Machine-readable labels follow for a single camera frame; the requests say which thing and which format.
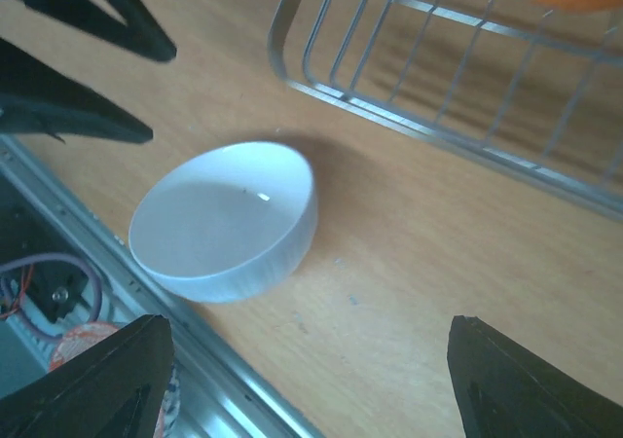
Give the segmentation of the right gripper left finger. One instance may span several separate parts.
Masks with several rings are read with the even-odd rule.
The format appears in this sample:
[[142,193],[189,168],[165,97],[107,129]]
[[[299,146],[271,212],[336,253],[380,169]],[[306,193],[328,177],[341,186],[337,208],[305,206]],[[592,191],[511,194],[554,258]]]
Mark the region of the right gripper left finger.
[[1,399],[3,437],[152,437],[173,363],[169,321],[142,315]]

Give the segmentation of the chrome wire dish rack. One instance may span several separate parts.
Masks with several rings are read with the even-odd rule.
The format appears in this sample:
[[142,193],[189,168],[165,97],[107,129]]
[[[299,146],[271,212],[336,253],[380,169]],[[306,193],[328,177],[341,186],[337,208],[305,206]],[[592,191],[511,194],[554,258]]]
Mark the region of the chrome wire dish rack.
[[622,216],[620,7],[280,0],[268,52],[297,91]]

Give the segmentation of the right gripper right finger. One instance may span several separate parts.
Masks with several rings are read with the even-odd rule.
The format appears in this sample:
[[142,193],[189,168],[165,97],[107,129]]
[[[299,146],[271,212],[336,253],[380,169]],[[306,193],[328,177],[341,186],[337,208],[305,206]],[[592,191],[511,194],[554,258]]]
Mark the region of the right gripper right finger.
[[622,406],[477,317],[456,315],[447,362],[467,437],[620,437]]

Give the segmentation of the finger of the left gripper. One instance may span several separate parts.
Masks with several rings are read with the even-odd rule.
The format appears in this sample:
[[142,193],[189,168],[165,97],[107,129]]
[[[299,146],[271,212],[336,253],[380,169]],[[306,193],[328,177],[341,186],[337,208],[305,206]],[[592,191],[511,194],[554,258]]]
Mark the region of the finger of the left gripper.
[[132,114],[6,40],[1,41],[1,132],[133,144],[153,139],[152,129]]
[[155,61],[176,58],[176,46],[142,0],[19,0],[120,49]]

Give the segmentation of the plain white bottom bowl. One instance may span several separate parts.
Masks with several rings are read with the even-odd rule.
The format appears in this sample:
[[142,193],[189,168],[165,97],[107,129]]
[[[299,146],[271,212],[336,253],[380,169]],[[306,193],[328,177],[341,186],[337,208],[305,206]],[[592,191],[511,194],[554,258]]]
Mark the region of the plain white bottom bowl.
[[317,224],[310,162],[283,144],[243,142],[203,153],[160,180],[134,211],[128,247],[168,292],[225,304],[295,272]]

